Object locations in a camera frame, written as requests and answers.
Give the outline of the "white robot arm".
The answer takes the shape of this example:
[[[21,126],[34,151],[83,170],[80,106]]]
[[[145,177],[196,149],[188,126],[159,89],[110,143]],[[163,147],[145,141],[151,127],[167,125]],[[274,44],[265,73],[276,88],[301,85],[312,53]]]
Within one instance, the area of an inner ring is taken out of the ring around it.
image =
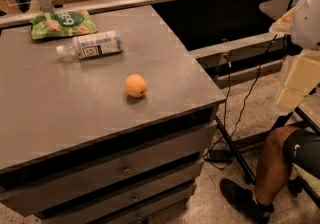
[[[269,31],[290,35],[292,43],[302,48],[282,70],[286,78],[275,101],[276,107],[291,112],[320,83],[320,0],[298,0]]]

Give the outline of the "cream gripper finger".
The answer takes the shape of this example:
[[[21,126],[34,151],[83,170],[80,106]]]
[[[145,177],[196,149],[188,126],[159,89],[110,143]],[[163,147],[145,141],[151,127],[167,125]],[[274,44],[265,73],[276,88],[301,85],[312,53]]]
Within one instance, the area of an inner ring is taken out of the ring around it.
[[[320,83],[320,51],[303,49],[292,59],[285,74],[275,106],[282,111],[293,111]]]
[[[272,33],[290,34],[294,11],[295,8],[291,8],[287,11],[281,18],[271,25],[269,31]]]

